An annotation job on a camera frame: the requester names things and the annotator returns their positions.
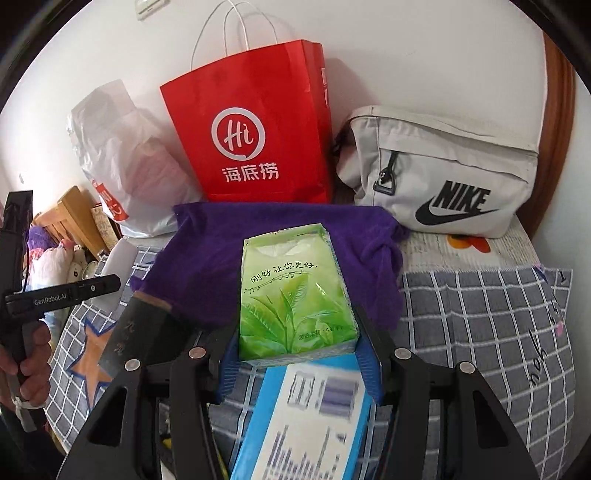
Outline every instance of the purple plush toy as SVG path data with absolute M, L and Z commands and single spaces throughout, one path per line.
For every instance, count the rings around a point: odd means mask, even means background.
M 29 240 L 27 242 L 29 250 L 34 250 L 35 248 L 42 248 L 43 250 L 47 250 L 49 248 L 57 247 L 57 243 L 49 233 L 42 226 L 31 226 L 29 229 Z

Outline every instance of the light switch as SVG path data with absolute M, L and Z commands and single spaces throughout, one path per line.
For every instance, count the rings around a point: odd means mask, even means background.
M 138 20 L 153 14 L 156 10 L 160 10 L 167 5 L 170 0 L 135 0 L 135 13 Z

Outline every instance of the nike swoosh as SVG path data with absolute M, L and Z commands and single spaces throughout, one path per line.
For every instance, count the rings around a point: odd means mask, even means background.
M 484 215 L 485 213 L 496 212 L 498 210 L 486 210 L 485 212 L 476 210 L 475 212 L 454 213 L 452 215 L 435 215 L 430 209 L 431 202 L 434 198 L 435 197 L 431 198 L 418 208 L 417 213 L 414 214 L 417 222 L 427 226 L 441 225 L 442 223 L 457 222 L 458 220 L 472 218 Z

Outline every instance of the purple towel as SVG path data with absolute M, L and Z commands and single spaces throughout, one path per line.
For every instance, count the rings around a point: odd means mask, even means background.
M 408 231 L 381 207 L 297 203 L 191 203 L 174 208 L 178 232 L 156 257 L 141 290 L 199 326 L 224 325 L 239 311 L 244 239 L 321 223 L 349 297 L 377 325 L 396 327 L 402 310 L 397 242 Z

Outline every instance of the human hand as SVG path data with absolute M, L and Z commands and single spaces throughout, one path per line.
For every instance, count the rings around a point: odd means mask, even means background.
M 51 357 L 50 339 L 49 328 L 45 323 L 39 322 L 37 329 L 33 333 L 35 345 L 33 353 L 20 365 L 22 374 L 28 377 L 26 382 L 21 385 L 20 394 L 24 400 L 28 400 L 34 407 L 42 405 L 49 396 L 51 367 L 47 362 Z M 16 375 L 18 367 L 4 347 L 0 345 L 0 402 L 13 410 L 14 405 L 10 397 L 5 373 Z

